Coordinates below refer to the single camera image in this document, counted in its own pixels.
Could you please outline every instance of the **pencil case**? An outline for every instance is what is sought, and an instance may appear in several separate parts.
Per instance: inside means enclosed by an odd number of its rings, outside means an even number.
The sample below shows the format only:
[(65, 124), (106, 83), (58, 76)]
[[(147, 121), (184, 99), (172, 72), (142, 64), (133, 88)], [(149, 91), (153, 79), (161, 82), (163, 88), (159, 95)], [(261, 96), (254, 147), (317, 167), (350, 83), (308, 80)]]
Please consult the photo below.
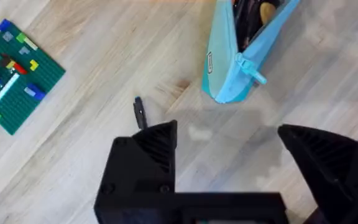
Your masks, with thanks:
[(282, 1), (243, 52), (239, 52), (231, 0), (217, 0), (204, 63), (202, 89), (218, 103), (242, 101), (255, 81), (280, 29), (300, 0)]

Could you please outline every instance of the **green lego baseplate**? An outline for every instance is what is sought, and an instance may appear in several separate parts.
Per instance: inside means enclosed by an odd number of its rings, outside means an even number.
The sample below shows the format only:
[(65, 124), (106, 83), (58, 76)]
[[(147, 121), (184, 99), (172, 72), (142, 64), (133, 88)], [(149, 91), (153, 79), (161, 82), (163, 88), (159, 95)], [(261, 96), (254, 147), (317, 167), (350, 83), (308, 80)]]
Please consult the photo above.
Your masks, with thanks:
[[(1, 65), (6, 58), (12, 63)], [(3, 20), (0, 25), (0, 125), (13, 135), (64, 73), (58, 63), (13, 23)], [(28, 89), (29, 85), (36, 86), (38, 91)]]

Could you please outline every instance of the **lego brick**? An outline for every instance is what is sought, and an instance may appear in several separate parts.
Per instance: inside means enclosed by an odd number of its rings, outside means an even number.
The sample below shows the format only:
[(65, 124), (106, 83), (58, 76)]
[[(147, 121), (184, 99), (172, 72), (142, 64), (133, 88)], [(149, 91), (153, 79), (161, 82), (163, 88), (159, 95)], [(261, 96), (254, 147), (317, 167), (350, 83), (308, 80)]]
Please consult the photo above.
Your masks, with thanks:
[(2, 22), (0, 23), (0, 31), (4, 32), (5, 30), (7, 30), (9, 27), (11, 26), (11, 22), (7, 19), (2, 20)]
[(25, 36), (25, 34), (23, 34), (22, 32), (16, 37), (16, 40), (19, 41), (20, 43), (24, 43), (24, 40), (26, 39), (27, 37)]

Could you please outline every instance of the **light wooden surface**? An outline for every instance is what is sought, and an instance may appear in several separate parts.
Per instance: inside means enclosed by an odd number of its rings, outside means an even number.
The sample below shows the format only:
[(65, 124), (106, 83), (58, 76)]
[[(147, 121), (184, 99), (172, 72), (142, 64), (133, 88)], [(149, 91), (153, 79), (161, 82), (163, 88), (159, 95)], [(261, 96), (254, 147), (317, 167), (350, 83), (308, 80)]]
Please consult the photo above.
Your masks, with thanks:
[(96, 223), (112, 140), (177, 119), (178, 191), (281, 191), (292, 223), (314, 200), (276, 132), (302, 124), (358, 138), (358, 1), (302, 0), (243, 103), (200, 90), (214, 1), (1, 0), (67, 70), (14, 135), (0, 128), (0, 223)]

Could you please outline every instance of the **zipper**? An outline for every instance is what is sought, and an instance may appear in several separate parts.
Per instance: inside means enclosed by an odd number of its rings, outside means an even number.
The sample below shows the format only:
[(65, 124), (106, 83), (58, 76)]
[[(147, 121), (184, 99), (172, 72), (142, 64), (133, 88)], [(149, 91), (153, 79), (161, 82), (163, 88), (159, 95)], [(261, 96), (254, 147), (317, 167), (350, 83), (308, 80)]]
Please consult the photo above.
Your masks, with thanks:
[(266, 78), (258, 72), (255, 63), (245, 59), (242, 56), (242, 53), (236, 54), (236, 62), (240, 66), (242, 72), (244, 72), (246, 75), (254, 77), (260, 84), (264, 85), (267, 83)]

